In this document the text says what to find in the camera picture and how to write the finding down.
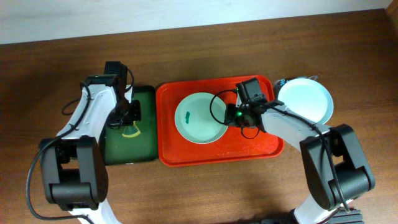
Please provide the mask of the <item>yellow green sponge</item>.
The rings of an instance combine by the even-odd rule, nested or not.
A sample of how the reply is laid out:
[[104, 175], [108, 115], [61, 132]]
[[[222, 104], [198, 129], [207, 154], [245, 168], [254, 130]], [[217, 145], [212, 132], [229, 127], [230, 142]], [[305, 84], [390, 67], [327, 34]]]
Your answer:
[[122, 131], [122, 136], [124, 138], [134, 138], [138, 135], [141, 134], [141, 131], [136, 125], [136, 122], [134, 121], [131, 125], [126, 126], [124, 130]]

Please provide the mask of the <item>light green plate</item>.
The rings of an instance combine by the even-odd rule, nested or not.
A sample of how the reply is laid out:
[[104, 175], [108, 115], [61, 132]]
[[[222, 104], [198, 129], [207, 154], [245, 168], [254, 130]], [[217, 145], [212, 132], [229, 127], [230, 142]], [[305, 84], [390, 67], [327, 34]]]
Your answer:
[[177, 106], [174, 115], [179, 134], [195, 144], [209, 144], [219, 140], [228, 130], [211, 115], [221, 121], [224, 119], [226, 105], [214, 94], [198, 92], [186, 96]]

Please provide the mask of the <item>light blue plate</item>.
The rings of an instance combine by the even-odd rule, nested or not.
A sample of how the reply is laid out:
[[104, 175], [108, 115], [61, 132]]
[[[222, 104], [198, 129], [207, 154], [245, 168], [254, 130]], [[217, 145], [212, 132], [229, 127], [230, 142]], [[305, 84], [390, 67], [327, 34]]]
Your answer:
[[294, 78], [283, 84], [277, 99], [294, 113], [311, 121], [326, 124], [334, 111], [330, 92], [316, 80]]

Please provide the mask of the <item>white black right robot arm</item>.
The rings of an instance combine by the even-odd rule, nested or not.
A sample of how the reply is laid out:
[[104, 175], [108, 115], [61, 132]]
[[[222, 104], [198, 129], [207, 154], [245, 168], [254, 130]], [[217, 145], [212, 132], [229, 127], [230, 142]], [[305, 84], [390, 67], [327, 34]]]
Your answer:
[[302, 155], [309, 196], [286, 216], [261, 223], [363, 223], [361, 211], [348, 204], [372, 190], [376, 180], [352, 127], [319, 124], [279, 100], [267, 101], [257, 78], [232, 91], [237, 103], [227, 106], [225, 125], [275, 135]]

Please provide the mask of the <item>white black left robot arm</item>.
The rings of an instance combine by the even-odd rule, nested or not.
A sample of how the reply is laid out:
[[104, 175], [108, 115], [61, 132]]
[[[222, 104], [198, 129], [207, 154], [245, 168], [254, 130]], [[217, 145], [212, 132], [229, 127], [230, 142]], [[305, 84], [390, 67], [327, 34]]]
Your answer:
[[39, 144], [34, 162], [40, 164], [47, 201], [68, 212], [62, 220], [118, 222], [106, 199], [109, 180], [100, 139], [105, 126], [125, 127], [129, 137], [139, 134], [140, 102], [126, 98], [134, 92], [131, 76], [120, 61], [106, 62], [102, 75], [81, 82], [81, 98], [64, 128]]

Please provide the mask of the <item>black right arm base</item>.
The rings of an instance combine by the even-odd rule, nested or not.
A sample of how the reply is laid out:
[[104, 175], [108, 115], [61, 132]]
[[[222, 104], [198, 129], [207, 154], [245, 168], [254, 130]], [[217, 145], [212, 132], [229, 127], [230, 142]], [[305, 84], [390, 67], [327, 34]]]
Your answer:
[[[259, 221], [250, 221], [250, 223], [257, 224], [299, 224], [298, 218], [294, 217], [293, 212], [287, 216], [279, 218], [265, 218]], [[365, 224], [361, 210], [350, 209], [348, 213], [345, 210], [337, 209], [324, 220], [317, 222], [317, 224]]]

